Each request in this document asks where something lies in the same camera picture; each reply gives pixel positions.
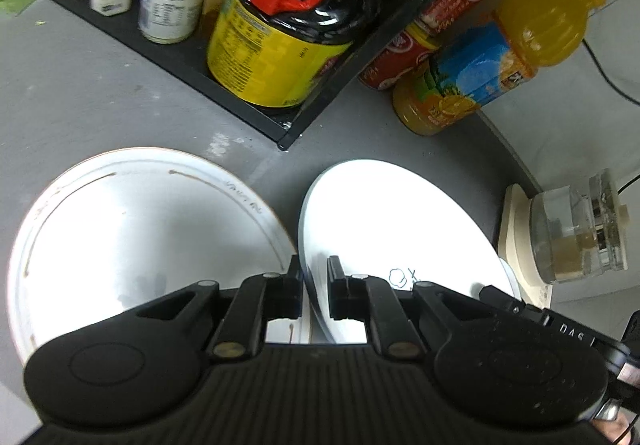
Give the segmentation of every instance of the plate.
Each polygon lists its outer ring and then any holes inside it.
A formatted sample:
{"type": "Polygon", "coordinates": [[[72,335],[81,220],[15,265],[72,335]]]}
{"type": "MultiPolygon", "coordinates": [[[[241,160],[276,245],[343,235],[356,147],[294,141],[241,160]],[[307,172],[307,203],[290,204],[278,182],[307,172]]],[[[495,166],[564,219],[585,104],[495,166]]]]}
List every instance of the plate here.
{"type": "Polygon", "coordinates": [[[340,257],[346,275],[382,277],[396,289],[431,281],[478,298],[483,286],[494,285],[520,297],[492,245],[454,200],[383,161],[347,161],[320,174],[303,203],[298,245],[312,306],[331,342],[366,342],[366,333],[361,322],[329,316],[330,255],[340,257]]]}
{"type": "MultiPolygon", "coordinates": [[[[27,213],[9,262],[7,306],[25,362],[43,343],[203,279],[221,288],[286,272],[296,249],[236,176],[191,154],[128,148],[59,176],[27,213]]],[[[308,343],[310,310],[268,324],[308,343]]]]}

